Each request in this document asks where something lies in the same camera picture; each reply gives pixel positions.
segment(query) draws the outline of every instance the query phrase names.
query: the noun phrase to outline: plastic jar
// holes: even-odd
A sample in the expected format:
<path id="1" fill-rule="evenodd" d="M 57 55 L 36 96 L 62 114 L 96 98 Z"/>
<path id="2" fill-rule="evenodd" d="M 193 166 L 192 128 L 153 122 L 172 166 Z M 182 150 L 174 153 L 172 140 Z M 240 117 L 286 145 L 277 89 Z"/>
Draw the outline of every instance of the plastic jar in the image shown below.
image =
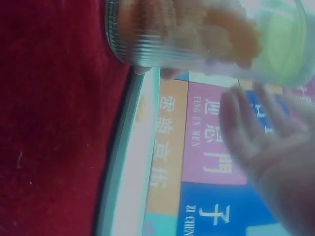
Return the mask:
<path id="1" fill-rule="evenodd" d="M 107 0 L 119 60 L 295 87 L 314 74 L 300 0 Z"/>

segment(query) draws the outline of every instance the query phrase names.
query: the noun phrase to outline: orange snack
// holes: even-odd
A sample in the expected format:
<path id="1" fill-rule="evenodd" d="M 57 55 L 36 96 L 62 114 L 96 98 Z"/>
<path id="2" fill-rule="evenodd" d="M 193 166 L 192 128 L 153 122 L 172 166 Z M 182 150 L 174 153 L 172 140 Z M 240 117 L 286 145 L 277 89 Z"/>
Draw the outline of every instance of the orange snack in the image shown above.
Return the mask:
<path id="1" fill-rule="evenodd" d="M 118 28 L 133 46 L 140 33 L 204 59 L 249 68 L 261 46 L 255 22 L 235 0 L 121 0 Z"/>
<path id="2" fill-rule="evenodd" d="M 233 47 L 230 56 L 238 66 L 248 68 L 252 65 L 252 60 L 259 56 L 261 51 L 259 33 L 253 22 L 232 12 L 209 9 L 204 24 L 216 25 L 227 30 Z"/>
<path id="3" fill-rule="evenodd" d="M 142 4 L 143 0 L 121 0 L 118 9 L 118 31 L 122 40 L 136 43 L 138 31 L 144 30 Z"/>

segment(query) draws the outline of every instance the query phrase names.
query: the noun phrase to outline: blue label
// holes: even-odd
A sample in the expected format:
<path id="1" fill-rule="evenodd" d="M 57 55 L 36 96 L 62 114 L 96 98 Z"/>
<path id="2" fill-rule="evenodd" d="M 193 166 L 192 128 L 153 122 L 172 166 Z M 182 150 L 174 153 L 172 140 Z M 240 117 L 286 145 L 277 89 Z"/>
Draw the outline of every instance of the blue label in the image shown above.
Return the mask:
<path id="1" fill-rule="evenodd" d="M 185 73 L 185 74 L 183 74 L 183 75 L 180 75 L 180 76 L 176 77 L 175 80 L 188 81 L 188 80 L 189 80 L 189 73 Z"/>
<path id="2" fill-rule="evenodd" d="M 261 121 L 262 127 L 265 130 L 265 133 L 272 133 L 272 125 L 270 123 L 270 121 L 268 120 L 268 117 L 264 111 L 263 106 L 260 104 L 260 101 L 258 99 L 258 97 L 256 96 L 254 91 L 246 91 L 246 96 L 249 100 L 249 103 L 252 106 L 253 112 L 256 113 L 257 118 Z M 282 107 L 282 109 L 284 110 L 284 112 L 287 114 L 287 116 L 290 116 L 290 112 L 288 107 L 282 103 L 279 102 L 278 99 L 278 95 L 275 95 L 275 100 L 278 104 L 280 104 L 280 106 Z"/>
<path id="3" fill-rule="evenodd" d="M 251 191 L 247 200 L 248 214 L 246 218 L 247 226 L 267 225 L 277 223 L 278 221 L 272 215 L 263 202 L 259 194 L 254 187 L 251 187 Z"/>
<path id="4" fill-rule="evenodd" d="M 247 186 L 182 183 L 177 236 L 245 236 Z"/>

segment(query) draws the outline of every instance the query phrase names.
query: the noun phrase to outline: pink label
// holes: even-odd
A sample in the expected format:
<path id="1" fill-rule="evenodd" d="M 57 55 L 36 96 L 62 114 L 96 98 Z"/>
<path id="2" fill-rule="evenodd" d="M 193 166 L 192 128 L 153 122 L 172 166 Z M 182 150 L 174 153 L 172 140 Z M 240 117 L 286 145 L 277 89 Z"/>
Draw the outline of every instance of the pink label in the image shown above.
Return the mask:
<path id="1" fill-rule="evenodd" d="M 184 164 L 185 182 L 246 184 L 221 138 L 219 106 L 226 87 L 189 83 Z"/>

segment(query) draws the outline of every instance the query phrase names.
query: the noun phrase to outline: red fabric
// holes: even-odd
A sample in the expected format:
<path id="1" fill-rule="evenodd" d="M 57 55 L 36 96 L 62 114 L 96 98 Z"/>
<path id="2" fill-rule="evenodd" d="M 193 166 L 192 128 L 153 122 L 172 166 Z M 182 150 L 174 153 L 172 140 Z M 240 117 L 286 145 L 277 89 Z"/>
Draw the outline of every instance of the red fabric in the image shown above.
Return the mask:
<path id="1" fill-rule="evenodd" d="M 104 0 L 0 0 L 0 236 L 87 236 L 128 66 Z"/>

